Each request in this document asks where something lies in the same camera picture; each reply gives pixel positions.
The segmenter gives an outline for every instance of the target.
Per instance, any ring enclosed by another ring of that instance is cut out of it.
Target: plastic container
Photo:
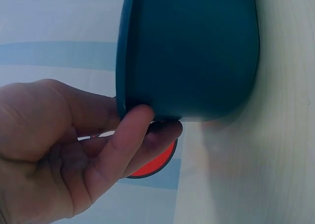
[[[208,121],[239,107],[257,69],[254,0],[125,0],[117,51],[120,116]]]

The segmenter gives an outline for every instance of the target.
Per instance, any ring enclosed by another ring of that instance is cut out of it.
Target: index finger
[[[0,88],[0,154],[38,161],[69,128],[114,130],[120,120],[114,98],[91,94],[56,80]]]
[[[154,113],[148,106],[132,109],[98,157],[89,163],[84,171],[84,181],[92,202],[121,178],[141,146],[153,117]]]

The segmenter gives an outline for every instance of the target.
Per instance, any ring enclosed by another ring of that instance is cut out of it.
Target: finger
[[[120,122],[114,98],[55,80],[1,87],[0,120],[8,145],[0,153],[27,161],[40,159],[70,127],[80,136],[114,130]]]
[[[81,140],[80,143],[83,147],[85,155],[89,159],[96,158],[99,153],[104,149],[105,145],[108,143],[111,137],[112,135]]]
[[[159,123],[144,138],[141,147],[129,162],[122,178],[131,175],[163,153],[181,135],[182,131],[183,126],[178,121]]]
[[[154,113],[148,106],[132,109],[99,156],[87,166],[84,179],[93,202],[122,176],[141,146],[153,117]]]

